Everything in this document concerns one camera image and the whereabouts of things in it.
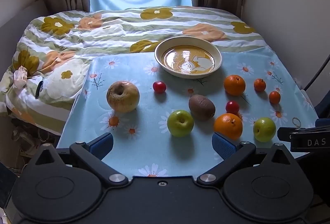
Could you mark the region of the grey bed headboard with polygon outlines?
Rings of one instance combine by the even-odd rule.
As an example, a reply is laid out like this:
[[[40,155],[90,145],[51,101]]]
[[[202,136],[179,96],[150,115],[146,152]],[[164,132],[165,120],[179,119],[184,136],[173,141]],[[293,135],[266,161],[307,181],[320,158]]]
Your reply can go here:
[[[25,28],[33,19],[47,15],[49,15],[49,11],[44,1],[38,0],[1,26],[1,77],[12,63],[16,45],[23,35]]]

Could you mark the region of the crumpled pink white wrapper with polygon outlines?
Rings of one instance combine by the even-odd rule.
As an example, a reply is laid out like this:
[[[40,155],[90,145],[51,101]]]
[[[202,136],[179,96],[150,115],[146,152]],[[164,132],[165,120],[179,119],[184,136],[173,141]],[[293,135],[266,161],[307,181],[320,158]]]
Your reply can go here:
[[[27,69],[23,66],[20,66],[14,72],[14,85],[17,89],[22,89],[27,83]]]

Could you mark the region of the brown kiwi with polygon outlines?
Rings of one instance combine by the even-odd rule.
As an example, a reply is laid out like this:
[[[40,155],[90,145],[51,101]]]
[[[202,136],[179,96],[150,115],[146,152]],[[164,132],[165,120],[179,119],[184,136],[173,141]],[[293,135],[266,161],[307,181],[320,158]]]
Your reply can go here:
[[[200,121],[207,121],[215,115],[215,105],[207,97],[195,94],[189,98],[191,114]]]

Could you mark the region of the cream ceramic bowl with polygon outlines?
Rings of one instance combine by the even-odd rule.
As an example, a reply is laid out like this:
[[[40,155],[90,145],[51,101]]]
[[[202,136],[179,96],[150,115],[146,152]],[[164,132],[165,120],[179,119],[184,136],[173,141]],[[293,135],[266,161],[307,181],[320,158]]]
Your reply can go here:
[[[154,50],[158,64],[173,76],[200,79],[216,72],[223,63],[221,52],[210,42],[191,36],[166,39]]]

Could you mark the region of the blue daisy tablecloth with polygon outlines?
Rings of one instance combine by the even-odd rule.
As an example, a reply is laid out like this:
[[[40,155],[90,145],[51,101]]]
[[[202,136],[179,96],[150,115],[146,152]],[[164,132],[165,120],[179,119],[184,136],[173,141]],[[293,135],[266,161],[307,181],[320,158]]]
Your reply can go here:
[[[301,127],[313,127],[317,119],[313,106],[268,47],[224,53],[222,66],[202,79],[182,79],[168,74],[158,65],[153,53],[122,54],[118,58],[116,70],[106,69],[110,56],[92,61],[58,146],[66,148],[77,141],[87,143],[110,132],[114,146],[104,162],[127,177],[197,177],[220,163],[222,158],[211,144],[213,120],[195,120],[191,133],[182,138],[170,134],[167,120],[173,111],[187,111],[189,98],[194,94],[211,100],[216,116],[224,114],[231,96],[226,94],[223,81],[229,75],[239,75],[246,82],[244,95],[235,97],[243,122],[242,140],[254,140],[253,123],[261,117],[270,118],[277,127],[295,127],[293,117],[301,121]],[[258,78],[266,82],[261,93],[253,86]],[[139,104],[129,113],[115,112],[106,100],[110,85],[120,80],[130,81],[139,89]],[[155,81],[166,84],[164,93],[155,93]],[[272,91],[280,93],[279,104],[270,103]]]

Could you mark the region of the black remote on bed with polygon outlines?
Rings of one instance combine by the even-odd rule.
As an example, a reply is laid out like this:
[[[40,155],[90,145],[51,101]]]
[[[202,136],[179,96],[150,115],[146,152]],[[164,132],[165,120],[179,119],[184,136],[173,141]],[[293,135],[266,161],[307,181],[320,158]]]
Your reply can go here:
[[[39,83],[38,86],[36,88],[36,92],[35,92],[35,99],[38,99],[40,96],[40,93],[42,92],[43,89],[43,84],[44,84],[44,80],[42,79]]]

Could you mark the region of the red cherry tomato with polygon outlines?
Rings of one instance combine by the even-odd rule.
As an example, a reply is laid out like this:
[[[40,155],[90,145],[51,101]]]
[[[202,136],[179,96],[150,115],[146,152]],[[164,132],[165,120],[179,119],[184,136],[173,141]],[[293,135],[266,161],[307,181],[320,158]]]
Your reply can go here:
[[[167,87],[163,81],[155,81],[153,83],[153,90],[155,93],[162,94],[166,91]]]
[[[228,101],[225,106],[226,112],[231,114],[237,114],[239,112],[239,109],[239,104],[233,100]]]

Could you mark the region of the large yellowish wrinkled apple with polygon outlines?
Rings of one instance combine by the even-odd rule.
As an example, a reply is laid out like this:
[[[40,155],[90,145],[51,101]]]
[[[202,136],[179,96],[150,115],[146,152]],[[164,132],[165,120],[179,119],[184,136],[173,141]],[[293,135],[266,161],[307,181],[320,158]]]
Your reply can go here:
[[[116,81],[108,88],[106,100],[115,112],[128,113],[139,104],[139,89],[127,80]]]

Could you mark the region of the large orange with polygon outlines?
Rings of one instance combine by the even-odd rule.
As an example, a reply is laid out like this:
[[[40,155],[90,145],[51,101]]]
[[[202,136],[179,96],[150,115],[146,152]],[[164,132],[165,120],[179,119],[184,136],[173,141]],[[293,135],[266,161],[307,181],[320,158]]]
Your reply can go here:
[[[230,75],[224,79],[224,89],[232,96],[240,96],[246,90],[246,82],[239,75]]]
[[[225,113],[214,121],[214,131],[232,140],[238,140],[243,132],[243,123],[237,115]]]

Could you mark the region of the rubber band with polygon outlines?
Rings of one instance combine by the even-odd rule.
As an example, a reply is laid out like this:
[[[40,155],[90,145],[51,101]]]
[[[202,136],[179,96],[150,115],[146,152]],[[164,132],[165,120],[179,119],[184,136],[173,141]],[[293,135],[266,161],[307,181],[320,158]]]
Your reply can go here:
[[[297,117],[292,118],[292,123],[295,127],[298,127],[298,128],[300,128],[302,126],[301,121]]]

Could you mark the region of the floral striped duvet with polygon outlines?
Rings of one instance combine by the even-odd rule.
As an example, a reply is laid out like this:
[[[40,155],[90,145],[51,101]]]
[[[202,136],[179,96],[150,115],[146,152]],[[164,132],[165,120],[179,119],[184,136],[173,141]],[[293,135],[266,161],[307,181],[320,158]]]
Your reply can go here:
[[[255,29],[237,16],[205,7],[131,8],[122,11],[65,11],[32,20],[1,78],[1,115],[62,133],[90,62],[111,55],[107,70],[119,67],[119,54],[146,53],[171,37],[192,36],[221,51],[238,53],[266,46]],[[14,85],[14,72],[27,69],[27,83]],[[35,92],[44,80],[38,99]]]

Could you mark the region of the green apple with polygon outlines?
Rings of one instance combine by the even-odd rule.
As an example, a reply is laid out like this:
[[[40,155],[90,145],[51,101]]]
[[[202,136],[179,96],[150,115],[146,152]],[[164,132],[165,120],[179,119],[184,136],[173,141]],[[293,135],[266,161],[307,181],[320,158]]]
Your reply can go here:
[[[261,143],[267,143],[272,140],[276,133],[276,125],[268,117],[259,118],[253,125],[253,135]]]
[[[191,133],[194,127],[193,117],[185,110],[176,110],[167,120],[169,132],[174,137],[184,137]]]

